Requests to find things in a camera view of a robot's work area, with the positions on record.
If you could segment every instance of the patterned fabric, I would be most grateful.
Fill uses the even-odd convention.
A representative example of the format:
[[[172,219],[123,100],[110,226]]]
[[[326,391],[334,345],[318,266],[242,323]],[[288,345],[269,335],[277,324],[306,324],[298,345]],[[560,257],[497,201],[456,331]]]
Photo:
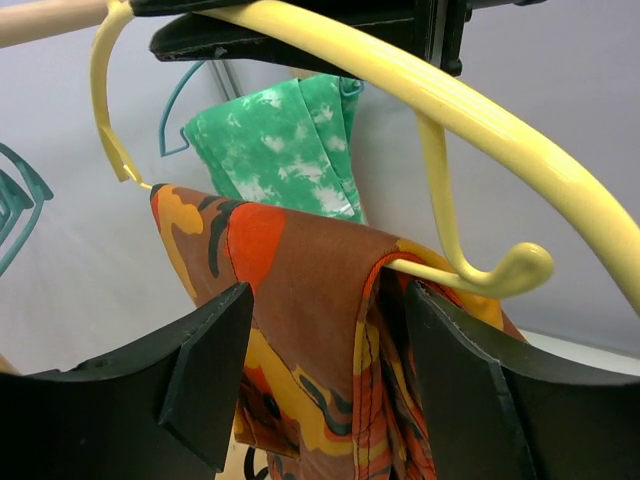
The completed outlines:
[[[221,196],[364,223],[349,148],[358,83],[294,79],[199,113],[185,135]]]
[[[274,480],[436,478],[404,319],[411,277],[382,267],[444,259],[364,225],[171,185],[151,204],[196,306],[238,281],[253,289],[234,431],[270,452]],[[521,338],[498,301],[430,287]]]

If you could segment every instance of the white tie-dye spot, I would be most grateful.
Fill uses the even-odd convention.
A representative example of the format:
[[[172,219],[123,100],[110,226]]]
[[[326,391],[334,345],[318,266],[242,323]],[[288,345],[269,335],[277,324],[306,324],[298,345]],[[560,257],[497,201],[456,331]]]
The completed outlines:
[[[304,140],[307,138],[308,134],[309,130],[307,130],[307,127],[302,124],[298,124],[296,127],[296,140]]]
[[[329,158],[329,155],[327,155],[327,152],[322,152],[318,160],[325,166],[331,165],[331,159]]]
[[[281,108],[282,107],[282,97],[275,90],[267,90],[263,92],[260,100],[264,103],[268,103],[273,108]]]
[[[272,137],[271,135],[266,135],[262,137],[262,143],[264,143],[267,147],[273,150],[276,153],[280,153],[284,148],[284,140],[281,137]]]
[[[233,159],[234,161],[244,160],[247,155],[241,146],[238,145],[229,145],[229,150],[227,150],[227,157],[229,159]]]
[[[347,142],[337,135],[334,135],[327,141],[327,147],[329,147],[329,150],[332,152],[344,152],[347,149]]]
[[[329,122],[333,118],[333,110],[331,110],[331,106],[328,104],[323,104],[320,107],[320,111],[313,117],[313,123],[324,123]]]
[[[324,170],[320,168],[318,165],[314,165],[312,163],[305,163],[302,160],[300,155],[296,155],[295,162],[293,165],[288,167],[281,167],[278,170],[278,176],[281,180],[285,180],[289,178],[289,176],[303,177],[309,179],[310,182],[315,183],[316,185],[320,184],[322,180],[322,176],[324,175]]]
[[[342,183],[342,189],[346,192],[351,192],[356,188],[356,184],[352,179],[343,180],[341,183]]]
[[[320,202],[323,213],[336,214],[344,208],[347,202],[344,193],[333,187],[317,187],[313,189],[313,196]]]
[[[238,122],[238,119],[235,117],[235,115],[233,113],[230,113],[229,116],[227,117],[227,124],[231,125],[232,127],[240,127],[240,122]]]
[[[238,182],[236,183],[236,188],[243,199],[253,202],[261,202],[273,196],[273,188],[261,187],[258,177],[253,177],[245,182]]]

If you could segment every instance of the yellow plastic hanger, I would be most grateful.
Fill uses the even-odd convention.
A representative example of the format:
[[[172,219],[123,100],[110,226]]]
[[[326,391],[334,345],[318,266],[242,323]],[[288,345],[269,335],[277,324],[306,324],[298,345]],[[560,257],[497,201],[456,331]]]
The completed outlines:
[[[467,262],[455,221],[443,129],[446,127],[492,156],[547,199],[582,235],[640,314],[637,225],[588,171],[524,122],[417,57],[302,8],[278,0],[259,0],[242,7],[198,13],[313,53],[413,107],[440,241],[455,273],[406,260],[394,260],[387,267],[494,298],[529,291],[544,283],[553,272],[548,252],[531,243],[513,247],[491,272],[481,272]],[[91,85],[96,122],[118,178],[121,181],[132,178],[142,184],[111,131],[106,103],[108,57],[118,34],[131,19],[133,13],[128,3],[109,2],[109,15],[98,31],[92,51]]]
[[[127,23],[133,20],[133,10],[131,10],[129,2],[120,2],[120,0],[107,0],[107,7],[109,13],[100,28],[98,28],[91,47],[89,78],[93,115],[100,134],[102,147],[107,154],[113,171],[116,172],[118,180],[124,182],[131,179],[142,188],[151,190],[151,185],[144,183],[138,168],[113,131],[113,128],[111,128],[107,100],[109,58],[111,58],[111,52],[120,36],[120,32],[122,32]]]

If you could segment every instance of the green tie-dye cloth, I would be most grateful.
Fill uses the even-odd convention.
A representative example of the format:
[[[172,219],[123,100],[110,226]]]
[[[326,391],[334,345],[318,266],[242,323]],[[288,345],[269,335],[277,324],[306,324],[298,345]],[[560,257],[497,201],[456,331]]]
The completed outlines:
[[[349,141],[360,82],[294,79],[199,113],[185,134],[219,195],[365,223]]]

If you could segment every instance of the white wall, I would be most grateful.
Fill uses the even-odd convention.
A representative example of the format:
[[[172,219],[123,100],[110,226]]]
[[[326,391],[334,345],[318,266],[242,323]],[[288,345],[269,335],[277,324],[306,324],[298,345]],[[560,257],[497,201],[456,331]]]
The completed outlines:
[[[15,0],[0,0],[9,3]],[[192,150],[168,159],[157,154],[160,113],[187,68],[158,63],[147,52],[165,21],[134,21],[116,46],[109,80],[114,127],[149,182],[211,189]],[[462,77],[574,154],[636,219],[639,21],[635,0],[618,0],[615,8],[549,0],[476,12],[465,32]],[[24,372],[72,367],[192,309],[166,261],[147,194],[130,182],[118,184],[101,152],[87,75],[93,33],[0,50],[0,141],[31,162],[56,195],[0,278],[0,351]],[[235,68],[245,93],[289,78],[279,66],[244,61]],[[178,128],[192,115],[219,101],[202,69],[176,104],[169,141],[178,140]],[[548,285],[505,302],[513,320],[640,357],[637,317],[571,227],[458,139],[451,139],[450,153],[472,263],[492,268],[519,241],[540,243],[556,259]],[[6,165],[0,160],[0,168]],[[374,226],[438,247],[414,121],[405,106],[373,87],[357,118],[354,165]]]
[[[636,221],[639,23],[637,0],[476,11],[463,37],[461,78],[565,148]],[[369,88],[357,127],[357,179],[371,222],[437,246],[411,114]],[[640,321],[575,231],[496,162],[453,135],[449,146],[468,259],[491,269],[509,247],[532,241],[556,260],[548,284],[504,302],[511,318],[529,330],[640,356]]]

